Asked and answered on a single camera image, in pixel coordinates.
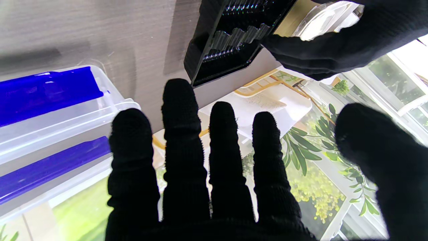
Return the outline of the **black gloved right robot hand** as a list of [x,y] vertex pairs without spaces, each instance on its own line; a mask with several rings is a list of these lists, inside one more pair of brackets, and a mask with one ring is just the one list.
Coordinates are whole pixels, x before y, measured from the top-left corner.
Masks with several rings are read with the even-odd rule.
[[[152,129],[147,117],[130,108],[112,122],[113,160],[108,205],[113,208],[106,241],[315,241],[301,221],[291,193],[280,145],[280,131],[269,112],[253,121],[255,193],[253,205],[237,143],[232,106],[214,104],[210,115],[210,183],[206,186],[201,122],[188,81],[167,81],[163,93],[167,187],[163,219],[153,168]],[[388,116],[360,103],[346,105],[336,122],[341,155],[359,166],[378,187],[376,198],[390,241],[427,240],[427,147]]]

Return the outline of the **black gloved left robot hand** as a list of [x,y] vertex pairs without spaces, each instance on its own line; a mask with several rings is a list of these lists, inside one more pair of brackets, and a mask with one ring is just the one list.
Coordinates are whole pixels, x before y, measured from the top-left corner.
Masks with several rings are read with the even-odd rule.
[[270,35],[262,41],[280,64],[316,81],[330,78],[400,48],[428,32],[426,0],[355,0],[362,17],[339,32],[312,40]]

